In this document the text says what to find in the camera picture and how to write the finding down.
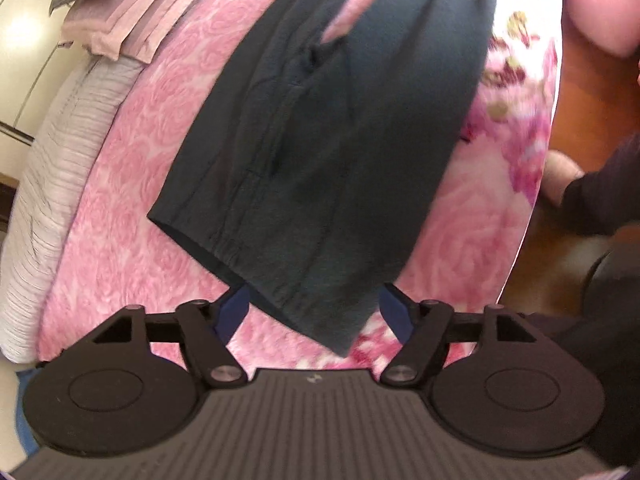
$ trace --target ribbed gray surface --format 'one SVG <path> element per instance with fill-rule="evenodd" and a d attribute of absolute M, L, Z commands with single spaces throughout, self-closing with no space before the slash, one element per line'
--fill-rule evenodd
<path fill-rule="evenodd" d="M 366 370 L 263 370 L 213 392 L 183 432 L 110 459 L 41 450 L 17 480 L 576 480 L 603 470 L 585 450 L 544 460 L 491 456 L 457 442 L 420 397 Z"/>

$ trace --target brown floor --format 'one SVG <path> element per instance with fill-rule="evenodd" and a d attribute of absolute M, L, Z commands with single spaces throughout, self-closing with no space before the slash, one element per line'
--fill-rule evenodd
<path fill-rule="evenodd" d="M 597 170 L 620 139 L 640 131 L 638 58 L 619 60 L 590 44 L 564 20 L 564 58 L 551 147 Z M 500 302 L 521 312 L 575 314 L 588 269 L 606 238 L 567 232 L 539 200 L 522 251 Z"/>

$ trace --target pants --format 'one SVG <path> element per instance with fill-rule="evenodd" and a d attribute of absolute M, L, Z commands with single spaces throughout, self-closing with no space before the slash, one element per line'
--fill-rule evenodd
<path fill-rule="evenodd" d="M 569 185 L 561 213 L 582 234 L 610 235 L 640 221 L 640 133 L 600 171 Z M 604 386 L 607 405 L 590 446 L 611 465 L 631 466 L 640 460 L 640 244 L 603 257 L 586 283 L 582 314 L 552 337 Z"/>

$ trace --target foot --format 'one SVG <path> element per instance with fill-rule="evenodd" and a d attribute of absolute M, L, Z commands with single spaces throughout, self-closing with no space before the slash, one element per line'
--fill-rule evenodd
<path fill-rule="evenodd" d="M 540 191 L 549 202 L 560 207 L 566 187 L 583 176 L 584 171 L 572 158 L 556 150 L 550 150 L 546 154 Z"/>

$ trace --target floral pattern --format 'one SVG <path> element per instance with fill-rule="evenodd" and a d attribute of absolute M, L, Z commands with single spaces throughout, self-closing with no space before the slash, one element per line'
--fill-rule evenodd
<path fill-rule="evenodd" d="M 124 304 L 164 312 L 226 290 L 146 213 L 225 61 L 272 1 L 198 0 L 141 74 L 86 183 L 44 310 L 42 359 L 56 356 Z M 326 37 L 348 30 L 370 1 L 349 0 Z M 498 0 L 485 77 L 463 140 L 398 279 L 415 299 L 439 298 L 476 312 L 500 295 L 542 174 L 556 92 L 558 1 Z M 527 19 L 530 11 L 542 17 L 539 26 Z M 340 359 L 255 308 L 230 343 L 249 372 L 370 367 L 379 373 L 398 349 L 379 313 Z M 449 358 L 466 350 L 455 346 Z M 155 345 L 154 352 L 180 361 L 175 346 Z"/>

